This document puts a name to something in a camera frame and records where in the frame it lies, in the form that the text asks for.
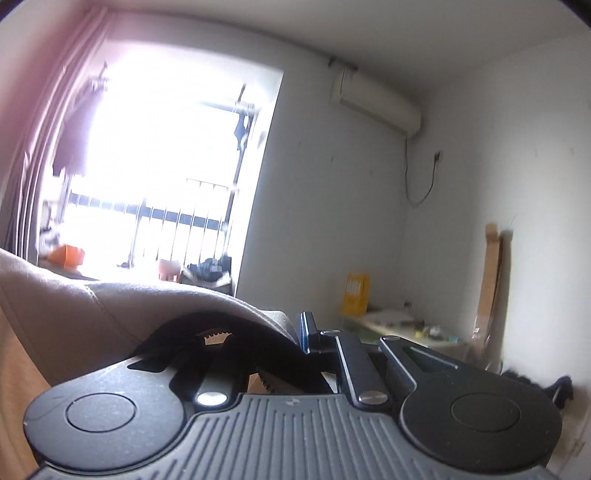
wall-mounted air conditioner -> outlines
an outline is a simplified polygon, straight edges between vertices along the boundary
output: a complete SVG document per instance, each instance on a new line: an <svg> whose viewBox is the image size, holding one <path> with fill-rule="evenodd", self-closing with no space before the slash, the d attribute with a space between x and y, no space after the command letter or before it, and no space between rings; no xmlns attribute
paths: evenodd
<svg viewBox="0 0 591 480"><path fill-rule="evenodd" d="M421 128L421 111L405 97L359 71L337 75L331 103L341 103L411 137Z"/></svg>

pink curtain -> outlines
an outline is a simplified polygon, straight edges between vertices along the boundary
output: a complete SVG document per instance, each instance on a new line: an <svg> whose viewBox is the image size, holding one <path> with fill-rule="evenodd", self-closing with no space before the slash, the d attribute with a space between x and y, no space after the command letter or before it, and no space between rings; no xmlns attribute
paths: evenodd
<svg viewBox="0 0 591 480"><path fill-rule="evenodd" d="M91 7L72 32L12 160L0 206L0 234L5 235L2 247L31 263L36 264L38 260L43 171L55 155L74 86L105 40L112 17L105 7Z"/></svg>

orange object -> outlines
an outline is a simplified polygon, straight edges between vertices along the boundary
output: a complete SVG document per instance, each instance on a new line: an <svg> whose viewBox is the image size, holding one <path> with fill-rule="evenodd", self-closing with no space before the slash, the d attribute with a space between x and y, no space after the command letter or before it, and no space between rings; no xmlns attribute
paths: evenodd
<svg viewBox="0 0 591 480"><path fill-rule="evenodd" d="M341 312L345 315L359 316L367 312L369 300L369 275L350 273L343 296Z"/></svg>
<svg viewBox="0 0 591 480"><path fill-rule="evenodd" d="M85 252L72 245L61 245L47 257L47 261L63 268L76 268L82 265Z"/></svg>

yellow box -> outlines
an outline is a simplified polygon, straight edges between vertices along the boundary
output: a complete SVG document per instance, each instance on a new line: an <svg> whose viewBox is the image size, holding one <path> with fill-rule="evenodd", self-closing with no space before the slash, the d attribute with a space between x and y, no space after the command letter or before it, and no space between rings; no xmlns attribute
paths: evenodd
<svg viewBox="0 0 591 480"><path fill-rule="evenodd" d="M350 273L347 276L345 295L341 312L345 315L363 315L367 312L369 300L369 275Z"/></svg>

ceiling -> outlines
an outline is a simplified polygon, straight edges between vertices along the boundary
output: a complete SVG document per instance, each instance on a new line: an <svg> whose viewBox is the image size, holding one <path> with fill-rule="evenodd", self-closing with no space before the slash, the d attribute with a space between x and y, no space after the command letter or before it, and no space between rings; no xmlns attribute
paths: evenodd
<svg viewBox="0 0 591 480"><path fill-rule="evenodd" d="M418 96L491 60L585 31L558 0L105 0L278 35Z"/></svg>

